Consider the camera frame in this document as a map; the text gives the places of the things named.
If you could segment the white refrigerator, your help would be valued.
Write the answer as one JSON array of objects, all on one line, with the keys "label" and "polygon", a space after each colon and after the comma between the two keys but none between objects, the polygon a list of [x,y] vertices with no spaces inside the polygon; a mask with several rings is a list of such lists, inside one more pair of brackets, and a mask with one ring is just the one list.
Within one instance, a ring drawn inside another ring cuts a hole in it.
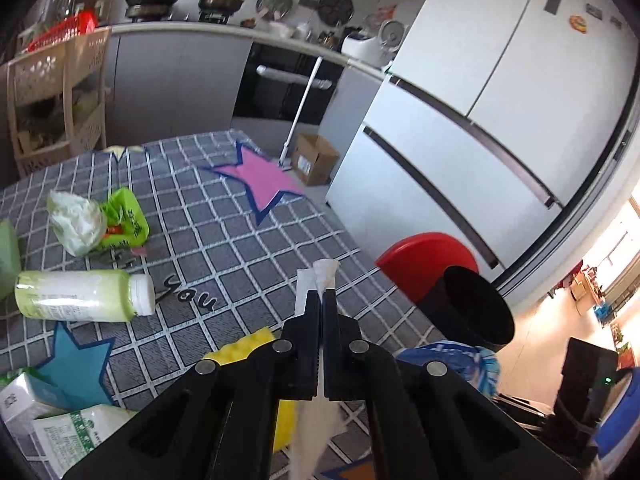
[{"label": "white refrigerator", "polygon": [[372,257],[420,233],[509,304],[579,256],[639,154],[630,0],[425,0],[329,188]]}]

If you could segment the grey checked tablecloth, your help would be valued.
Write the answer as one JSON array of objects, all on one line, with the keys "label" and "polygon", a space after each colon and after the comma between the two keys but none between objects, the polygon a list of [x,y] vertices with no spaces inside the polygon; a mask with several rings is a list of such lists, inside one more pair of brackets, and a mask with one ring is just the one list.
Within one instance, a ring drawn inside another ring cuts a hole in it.
[{"label": "grey checked tablecloth", "polygon": [[[120,157],[87,153],[2,188],[1,215],[16,229],[25,269],[121,268],[152,278],[154,314],[66,328],[81,356],[108,356],[102,384],[123,408],[145,408],[207,352],[263,327],[278,332],[294,313],[297,272],[323,258],[340,265],[338,307],[356,318],[364,338],[398,353],[439,336],[309,198],[283,196],[257,220],[244,186],[214,173],[235,161],[242,141],[242,133],[228,130],[158,141]],[[142,254],[69,255],[49,223],[49,194],[105,200],[120,188],[134,192],[148,222]]]}]

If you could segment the white green plastic bag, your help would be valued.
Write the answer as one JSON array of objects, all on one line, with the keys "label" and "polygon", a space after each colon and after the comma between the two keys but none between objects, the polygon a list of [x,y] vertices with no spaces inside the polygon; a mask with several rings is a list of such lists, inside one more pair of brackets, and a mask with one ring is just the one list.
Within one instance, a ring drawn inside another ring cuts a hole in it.
[{"label": "white green plastic bag", "polygon": [[94,200],[69,192],[51,191],[47,212],[56,238],[74,257],[92,252],[106,232],[105,214]]}]

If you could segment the brown pot on stove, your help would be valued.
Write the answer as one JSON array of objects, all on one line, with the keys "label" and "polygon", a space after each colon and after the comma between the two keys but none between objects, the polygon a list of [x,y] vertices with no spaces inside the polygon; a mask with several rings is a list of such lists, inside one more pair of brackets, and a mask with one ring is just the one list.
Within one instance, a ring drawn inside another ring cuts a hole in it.
[{"label": "brown pot on stove", "polygon": [[227,24],[244,0],[198,0],[198,20],[209,24]]}]

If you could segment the black trash bin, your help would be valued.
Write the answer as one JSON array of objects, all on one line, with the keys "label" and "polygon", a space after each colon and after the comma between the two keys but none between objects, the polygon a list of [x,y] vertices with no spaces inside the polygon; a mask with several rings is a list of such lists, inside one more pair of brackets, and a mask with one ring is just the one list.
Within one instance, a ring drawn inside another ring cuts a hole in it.
[{"label": "black trash bin", "polygon": [[480,274],[448,266],[416,306],[449,340],[498,352],[513,340],[515,323],[502,296]]}]

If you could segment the cardboard box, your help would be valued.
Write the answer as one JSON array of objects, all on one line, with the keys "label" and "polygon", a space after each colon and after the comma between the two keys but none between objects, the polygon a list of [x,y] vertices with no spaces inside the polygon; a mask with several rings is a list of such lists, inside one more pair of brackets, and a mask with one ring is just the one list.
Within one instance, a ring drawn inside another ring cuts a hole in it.
[{"label": "cardboard box", "polygon": [[317,133],[299,133],[292,156],[292,167],[304,185],[325,185],[339,158],[340,153],[323,136]]}]

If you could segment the white green milk carton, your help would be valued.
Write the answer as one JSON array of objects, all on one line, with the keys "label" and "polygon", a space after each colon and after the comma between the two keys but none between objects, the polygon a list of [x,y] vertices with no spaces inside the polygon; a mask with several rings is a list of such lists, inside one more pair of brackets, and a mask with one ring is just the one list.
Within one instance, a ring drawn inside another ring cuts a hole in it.
[{"label": "white green milk carton", "polygon": [[1,382],[1,419],[6,429],[14,437],[35,437],[58,478],[135,414],[107,404],[74,410],[61,389],[26,370]]}]

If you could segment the green snack wrapper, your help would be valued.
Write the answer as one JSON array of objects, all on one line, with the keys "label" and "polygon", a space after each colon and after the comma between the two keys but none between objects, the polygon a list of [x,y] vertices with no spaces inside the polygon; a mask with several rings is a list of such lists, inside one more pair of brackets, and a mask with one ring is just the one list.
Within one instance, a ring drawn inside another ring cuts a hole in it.
[{"label": "green snack wrapper", "polygon": [[137,197],[129,188],[119,188],[106,202],[100,203],[106,229],[99,249],[138,248],[150,234],[149,223]]}]

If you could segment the green drink bottle white cap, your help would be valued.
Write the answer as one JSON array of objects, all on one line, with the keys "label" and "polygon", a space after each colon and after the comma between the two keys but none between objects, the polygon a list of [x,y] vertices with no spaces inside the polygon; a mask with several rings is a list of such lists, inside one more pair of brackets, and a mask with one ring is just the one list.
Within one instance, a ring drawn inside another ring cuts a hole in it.
[{"label": "green drink bottle white cap", "polygon": [[124,270],[23,271],[14,286],[22,315],[64,322],[129,322],[155,313],[152,278]]}]

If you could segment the black built-in oven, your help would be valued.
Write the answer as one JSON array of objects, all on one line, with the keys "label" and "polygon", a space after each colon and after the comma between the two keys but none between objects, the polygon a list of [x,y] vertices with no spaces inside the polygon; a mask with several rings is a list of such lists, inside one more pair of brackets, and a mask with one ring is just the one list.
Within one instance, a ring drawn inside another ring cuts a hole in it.
[{"label": "black built-in oven", "polygon": [[[236,97],[233,116],[292,122],[317,58],[303,53],[253,44]],[[311,84],[300,122],[319,125],[344,67],[323,60]]]}]

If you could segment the green wavy sponge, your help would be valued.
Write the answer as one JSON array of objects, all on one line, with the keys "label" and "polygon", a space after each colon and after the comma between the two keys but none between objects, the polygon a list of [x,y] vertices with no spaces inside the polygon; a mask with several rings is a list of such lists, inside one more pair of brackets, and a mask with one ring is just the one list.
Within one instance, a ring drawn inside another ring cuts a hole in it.
[{"label": "green wavy sponge", "polygon": [[11,292],[21,273],[20,244],[14,227],[8,219],[0,222],[0,300]]}]

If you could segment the red plastic stool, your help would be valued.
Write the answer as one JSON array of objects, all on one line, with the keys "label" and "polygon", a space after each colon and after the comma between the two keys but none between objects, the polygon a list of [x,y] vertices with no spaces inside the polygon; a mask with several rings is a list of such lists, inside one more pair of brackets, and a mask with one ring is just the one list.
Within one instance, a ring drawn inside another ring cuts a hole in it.
[{"label": "red plastic stool", "polygon": [[478,272],[472,252],[454,237],[421,233],[400,240],[376,259],[376,265],[414,304],[418,304],[450,266]]}]

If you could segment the blue plastic wrapper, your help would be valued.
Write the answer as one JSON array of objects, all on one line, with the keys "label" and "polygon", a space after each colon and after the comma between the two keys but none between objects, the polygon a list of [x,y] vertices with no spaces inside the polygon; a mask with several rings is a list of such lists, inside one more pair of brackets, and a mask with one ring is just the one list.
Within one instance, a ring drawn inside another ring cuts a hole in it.
[{"label": "blue plastic wrapper", "polygon": [[452,340],[440,340],[414,349],[401,351],[396,359],[423,366],[442,361],[489,399],[498,394],[500,363],[495,352]]}]

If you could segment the white rice cooker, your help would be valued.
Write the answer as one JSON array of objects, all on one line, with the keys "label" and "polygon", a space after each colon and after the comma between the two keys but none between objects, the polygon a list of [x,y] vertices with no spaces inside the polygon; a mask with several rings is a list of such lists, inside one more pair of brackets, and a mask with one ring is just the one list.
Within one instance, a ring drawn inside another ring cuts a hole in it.
[{"label": "white rice cooker", "polygon": [[341,52],[349,58],[382,68],[393,61],[405,37],[406,28],[401,22],[385,20],[373,32],[352,32],[343,41]]}]

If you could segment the red plastic basket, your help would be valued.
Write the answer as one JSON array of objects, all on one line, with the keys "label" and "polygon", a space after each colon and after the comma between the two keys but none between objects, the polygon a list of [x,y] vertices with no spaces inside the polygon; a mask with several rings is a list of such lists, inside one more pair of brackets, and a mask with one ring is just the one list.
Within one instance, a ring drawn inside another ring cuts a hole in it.
[{"label": "red plastic basket", "polygon": [[28,53],[35,52],[77,36],[91,34],[97,27],[98,18],[96,14],[90,10],[82,10],[74,16],[70,16],[61,23],[56,24],[35,40],[32,40],[27,46],[26,51]]}]

